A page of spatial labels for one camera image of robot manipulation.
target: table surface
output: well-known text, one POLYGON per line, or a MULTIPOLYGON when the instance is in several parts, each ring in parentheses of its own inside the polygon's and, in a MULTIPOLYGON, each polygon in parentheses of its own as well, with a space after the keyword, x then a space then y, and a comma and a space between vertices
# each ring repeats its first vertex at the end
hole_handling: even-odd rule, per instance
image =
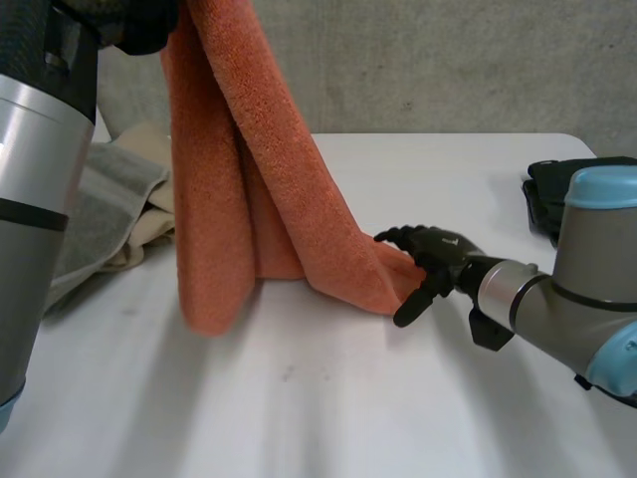
MULTIPOLYGON (((326 134, 316 140, 361 228, 425 223, 552 269, 521 178, 592 157, 563 134, 326 134)), ((469 300, 397 330, 266 282, 227 336, 188 331, 175 256, 91 280, 38 336, 0 437, 3 478, 620 477, 637 412, 519 338, 475 347, 469 300)))

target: black band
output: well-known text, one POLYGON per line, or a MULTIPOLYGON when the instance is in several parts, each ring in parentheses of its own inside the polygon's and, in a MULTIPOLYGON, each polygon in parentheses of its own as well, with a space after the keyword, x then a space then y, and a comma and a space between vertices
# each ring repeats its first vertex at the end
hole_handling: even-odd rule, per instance
POLYGON ((525 297, 527 292, 540 281, 543 281, 548 277, 547 274, 540 274, 538 276, 533 277, 530 281, 522 286, 522 288, 518 291, 514 300, 511 302, 511 308, 509 309, 509 324, 511 325, 511 330, 516 331, 516 318, 518 316, 518 309, 520 308, 520 304, 522 303, 522 299, 525 297))
POLYGON ((602 311, 609 311, 609 312, 623 312, 623 313, 637 312, 636 303, 600 301, 598 299, 591 299, 590 297, 580 296, 579 294, 570 292, 569 290, 564 289, 563 287, 555 284, 554 281, 552 281, 551 284, 552 284, 553 290, 558 295, 564 297, 570 302, 574 302, 575 304, 579 304, 581 306, 590 307, 591 309, 600 309, 602 311))
POLYGON ((52 231, 64 231, 69 217, 41 207, 0 198, 0 220, 52 231))

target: concrete wall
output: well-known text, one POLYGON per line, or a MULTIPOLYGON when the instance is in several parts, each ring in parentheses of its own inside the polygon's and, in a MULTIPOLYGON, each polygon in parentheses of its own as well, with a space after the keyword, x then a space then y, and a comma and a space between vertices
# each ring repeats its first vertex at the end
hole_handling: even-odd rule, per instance
MULTIPOLYGON (((637 156, 636 0, 255 0, 316 132, 556 131, 637 156)), ((111 132, 168 125, 156 56, 102 52, 111 132)))

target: robotic arm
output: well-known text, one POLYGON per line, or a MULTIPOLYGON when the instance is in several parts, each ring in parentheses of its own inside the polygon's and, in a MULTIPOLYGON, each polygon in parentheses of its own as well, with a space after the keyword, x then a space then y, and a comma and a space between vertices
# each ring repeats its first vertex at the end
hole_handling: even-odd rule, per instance
POLYGON ((517 334, 572 369, 585 389, 637 407, 637 166, 583 169, 565 202, 552 276, 435 227, 376 236, 427 271, 394 323, 411 324, 456 290, 473 302, 476 345, 496 352, 517 334))
POLYGON ((176 0, 0 1, 0 432, 93 135, 98 50, 153 53, 176 23, 176 0))

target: folded towel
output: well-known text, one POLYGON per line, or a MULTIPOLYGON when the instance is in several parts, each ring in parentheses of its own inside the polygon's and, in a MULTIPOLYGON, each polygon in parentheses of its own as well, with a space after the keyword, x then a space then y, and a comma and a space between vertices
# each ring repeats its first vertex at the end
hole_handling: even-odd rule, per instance
MULTIPOLYGON (((160 127, 142 123, 125 131, 114 143, 170 171, 170 139, 160 127)), ((129 269, 141 263, 144 246, 172 243, 175 228, 172 174, 155 187, 119 251, 101 268, 103 272, 129 269)))
POLYGON ((393 314, 423 273, 358 229, 251 3, 181 2, 162 62, 188 324, 225 332, 255 278, 306 277, 325 294, 393 314))
POLYGON ((171 189, 165 190, 171 188, 170 171, 164 165, 169 150, 165 134, 149 134, 143 128, 126 132, 116 143, 91 145, 47 309, 95 272, 138 264, 143 244, 171 232, 173 208, 163 200, 171 195, 171 189), (152 142, 155 150, 144 151, 146 142, 152 142), (157 198, 154 204, 147 202, 149 197, 157 198), (164 215, 153 220, 149 214, 164 215))

